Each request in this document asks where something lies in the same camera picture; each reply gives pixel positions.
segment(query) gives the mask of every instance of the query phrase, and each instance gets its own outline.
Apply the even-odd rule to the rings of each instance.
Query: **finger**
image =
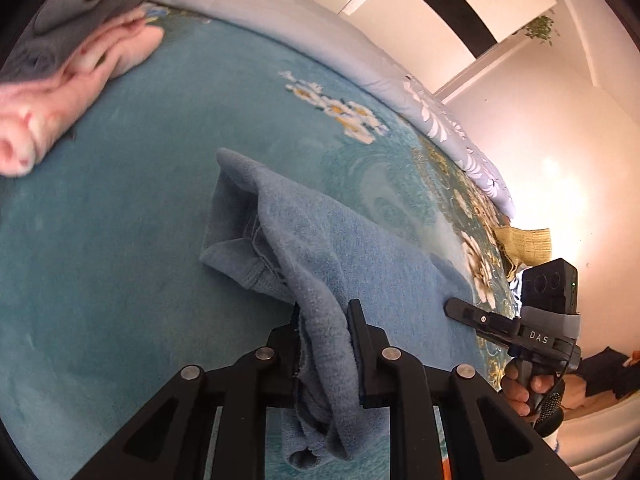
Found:
[[[531,380],[531,389],[537,394],[546,394],[554,387],[556,378],[553,375],[538,375]]]
[[[505,397],[510,400],[519,400],[520,402],[527,402],[527,400],[529,400],[529,392],[527,389],[508,377],[502,378],[500,386],[502,387]]]
[[[513,359],[504,368],[504,374],[514,381],[518,378],[518,369],[516,368],[516,360]]]
[[[511,400],[509,397],[507,397],[507,402],[513,408],[513,411],[516,412],[519,416],[527,416],[531,411],[530,407],[527,406],[524,402]]]

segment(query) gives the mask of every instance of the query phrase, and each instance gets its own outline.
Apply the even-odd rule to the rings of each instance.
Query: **bed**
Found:
[[[288,322],[198,261],[220,147],[450,260],[477,304],[514,314],[492,233],[508,219],[405,115],[263,31],[147,12],[158,51],[33,173],[0,180],[0,413],[41,480],[71,478],[182,366],[232,364]],[[498,387],[507,356],[478,345]],[[278,446],[271,413],[267,478],[388,476],[388,441],[304,473]]]

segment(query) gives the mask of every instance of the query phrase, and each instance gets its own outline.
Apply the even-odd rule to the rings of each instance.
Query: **black cabinet stripe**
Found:
[[[497,41],[466,0],[424,0],[478,58]]]

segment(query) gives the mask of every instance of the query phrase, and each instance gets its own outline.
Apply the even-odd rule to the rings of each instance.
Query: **hand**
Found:
[[[515,410],[515,412],[524,417],[527,422],[535,421],[538,416],[529,416],[531,411],[527,406],[529,400],[529,391],[516,382],[518,378],[518,369],[515,366],[515,362],[511,361],[506,365],[504,369],[504,377],[500,382],[502,392],[507,402]],[[546,394],[554,386],[555,377],[552,375],[540,375],[531,378],[531,389],[539,394]]]

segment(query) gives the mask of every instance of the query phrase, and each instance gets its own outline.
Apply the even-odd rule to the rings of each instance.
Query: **silver bolt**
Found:
[[[260,359],[260,361],[268,361],[273,358],[274,355],[276,355],[276,352],[268,346],[263,346],[255,351],[255,356]]]
[[[472,365],[458,365],[456,372],[463,379],[471,379],[476,374],[476,369]]]
[[[401,355],[402,352],[393,346],[388,346],[382,351],[382,357],[388,361],[397,361]]]
[[[185,366],[180,375],[185,381],[193,381],[200,376],[200,369],[194,365]]]

